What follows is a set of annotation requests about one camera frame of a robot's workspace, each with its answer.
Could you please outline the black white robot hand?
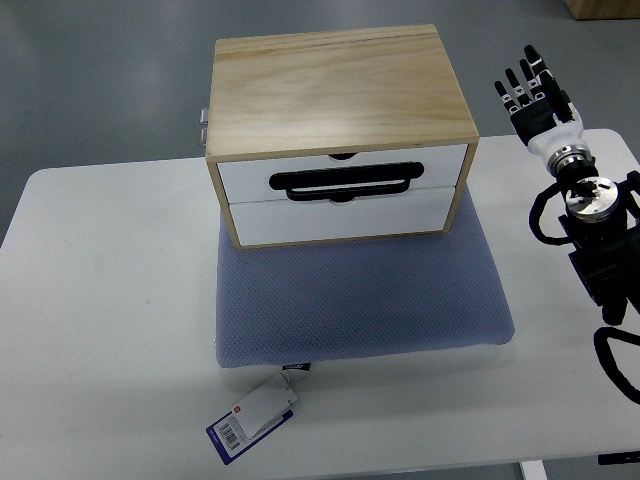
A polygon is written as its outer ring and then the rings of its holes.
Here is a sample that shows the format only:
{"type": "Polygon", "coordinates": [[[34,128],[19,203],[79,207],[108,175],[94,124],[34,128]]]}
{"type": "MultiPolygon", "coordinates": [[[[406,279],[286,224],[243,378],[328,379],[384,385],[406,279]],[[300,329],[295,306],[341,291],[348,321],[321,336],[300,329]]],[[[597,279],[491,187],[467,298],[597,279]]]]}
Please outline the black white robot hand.
{"type": "Polygon", "coordinates": [[[524,47],[519,66],[524,84],[507,68],[508,85],[497,80],[494,88],[522,143],[534,152],[544,142],[577,138],[583,131],[580,114],[533,45],[524,47]]]}

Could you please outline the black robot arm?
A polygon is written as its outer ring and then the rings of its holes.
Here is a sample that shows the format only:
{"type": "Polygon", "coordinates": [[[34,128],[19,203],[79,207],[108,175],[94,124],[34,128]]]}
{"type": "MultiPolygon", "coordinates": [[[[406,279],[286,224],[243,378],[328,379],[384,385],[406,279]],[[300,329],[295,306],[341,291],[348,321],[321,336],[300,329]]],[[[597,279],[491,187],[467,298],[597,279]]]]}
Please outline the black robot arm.
{"type": "Polygon", "coordinates": [[[564,146],[548,161],[555,183],[537,195],[529,228],[543,244],[571,244],[570,262],[606,324],[620,325],[629,304],[639,307],[639,172],[615,182],[599,174],[595,158],[582,145],[564,146]],[[563,237],[543,233],[540,220],[547,202],[560,195],[565,213],[558,217],[563,237]]]}

